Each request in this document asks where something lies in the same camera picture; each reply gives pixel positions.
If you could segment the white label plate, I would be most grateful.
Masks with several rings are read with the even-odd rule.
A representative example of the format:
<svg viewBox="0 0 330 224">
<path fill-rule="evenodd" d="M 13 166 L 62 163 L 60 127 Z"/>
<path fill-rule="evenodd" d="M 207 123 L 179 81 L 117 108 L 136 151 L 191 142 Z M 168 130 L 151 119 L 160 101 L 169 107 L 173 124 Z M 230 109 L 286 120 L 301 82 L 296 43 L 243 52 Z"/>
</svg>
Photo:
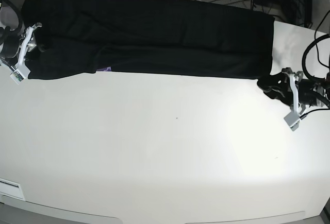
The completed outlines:
<svg viewBox="0 0 330 224">
<path fill-rule="evenodd" d="M 1 195 L 25 201 L 22 188 L 19 183 L 9 180 L 0 179 L 0 193 Z"/>
</svg>

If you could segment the black T-shirt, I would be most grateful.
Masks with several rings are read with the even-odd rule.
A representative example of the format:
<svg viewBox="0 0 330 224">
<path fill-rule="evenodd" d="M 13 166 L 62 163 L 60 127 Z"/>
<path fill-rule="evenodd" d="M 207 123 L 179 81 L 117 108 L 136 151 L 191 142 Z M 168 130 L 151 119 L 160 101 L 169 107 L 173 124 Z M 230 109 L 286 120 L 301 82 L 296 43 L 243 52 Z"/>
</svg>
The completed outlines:
<svg viewBox="0 0 330 224">
<path fill-rule="evenodd" d="M 270 74 L 274 18 L 188 0 L 25 0 L 35 31 L 30 79 L 53 80 L 108 69 L 258 79 Z"/>
</svg>

